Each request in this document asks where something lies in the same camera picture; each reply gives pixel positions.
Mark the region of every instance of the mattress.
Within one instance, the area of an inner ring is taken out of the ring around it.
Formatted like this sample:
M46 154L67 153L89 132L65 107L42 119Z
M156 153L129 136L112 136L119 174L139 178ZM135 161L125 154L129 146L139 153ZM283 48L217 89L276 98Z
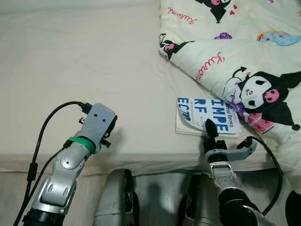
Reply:
M99 102L118 115L111 147L90 157L83 174L116 168L136 175L206 169L203 138L175 133L176 98L214 96L158 52L158 1L15 11L4 6L8 10L0 15L1 171L28 170L46 116L71 100ZM80 129L82 116L70 106L50 121L38 155L40 167ZM254 134L243 123L239 137L226 140L228 148ZM260 145L247 160L233 162L239 171L270 167Z

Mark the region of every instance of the metal bracket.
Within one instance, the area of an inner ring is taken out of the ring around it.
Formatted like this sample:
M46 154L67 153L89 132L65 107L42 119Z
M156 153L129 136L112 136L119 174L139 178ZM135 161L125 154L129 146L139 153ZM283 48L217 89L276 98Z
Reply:
M213 149L206 152L205 157L208 161L209 157L214 154L224 154L227 156L228 161L238 161L244 160L249 157L256 149L257 143L252 142L249 147L242 147L240 149L235 150L225 150L225 149Z
M51 180L51 176L48 176L46 178L46 180L44 181L43 186L39 190L38 195L36 196L36 198L32 204L32 208L38 209L41 211L45 211L45 212L66 215L68 213L72 199L73 199L75 191L76 191L76 181L74 183L72 190L70 190L70 195L69 195L69 198L67 199L65 206L61 207L61 206L56 206L56 205L41 202L42 193L48 187L50 180Z
M210 172L219 193L227 188L241 189L241 183L227 161L210 163Z

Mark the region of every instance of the red text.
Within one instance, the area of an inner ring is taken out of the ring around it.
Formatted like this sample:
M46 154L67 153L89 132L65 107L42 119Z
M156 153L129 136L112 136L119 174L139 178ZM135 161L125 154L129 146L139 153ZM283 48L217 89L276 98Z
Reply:
M212 58L210 58L207 62L205 62L205 64L203 66L200 67L198 74L196 76L196 81L200 81L204 71L209 69L209 66L212 66L214 64L219 64L221 62L223 62L225 60L225 58L222 56L222 52L218 52L217 56L214 56Z
M173 14L181 19L184 19L185 21L187 21L189 24L194 24L194 22L198 21L197 19L192 19L190 16L188 15L184 15L183 13L178 13L176 11L174 11L174 9L172 9L171 7L167 8L168 11L167 13L168 14Z

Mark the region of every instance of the cartoon character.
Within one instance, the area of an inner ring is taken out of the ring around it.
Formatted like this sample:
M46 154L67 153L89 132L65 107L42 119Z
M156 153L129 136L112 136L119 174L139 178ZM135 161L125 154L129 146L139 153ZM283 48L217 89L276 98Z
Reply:
M170 41L170 40L164 40L166 37L166 34L160 34L160 48L159 51L163 55L167 57L168 60L170 60L171 56L173 53L177 53L183 46L185 46L189 42L194 42L194 41L186 41L181 43L180 45Z
M273 41L280 46L290 46L301 41L301 36L290 35L285 32L278 32L278 31L271 30L271 31L266 31L261 33L257 37L257 41L261 41L261 42Z
M238 71L245 70L246 68L241 67L226 82L223 98L246 121L249 121L250 116L257 117L261 114L262 120L299 130L300 125L294 123L291 111L284 101L288 96L288 89L295 88L301 82L301 72L282 74L280 77L266 72L257 72L252 76L247 73L244 80L235 77Z
M232 39L232 36L226 32L223 32L219 36L216 36L214 39Z
M215 16L216 22L220 23L222 17L226 13L225 7L230 4L231 0L195 0L199 3L204 3L211 8L210 12Z

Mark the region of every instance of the wrinkled sheet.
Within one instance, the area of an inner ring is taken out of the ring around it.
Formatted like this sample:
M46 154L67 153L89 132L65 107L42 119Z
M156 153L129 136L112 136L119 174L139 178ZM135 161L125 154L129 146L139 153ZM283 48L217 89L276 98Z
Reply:
M1 171L27 171L46 116L71 100L103 103L118 115L109 149L81 175L206 168L202 138L175 133L176 98L213 98L158 52L159 2L122 8L33 10L0 15ZM80 128L83 113L61 110L45 130L39 169ZM254 134L242 127L235 147ZM236 170L273 167L258 146Z

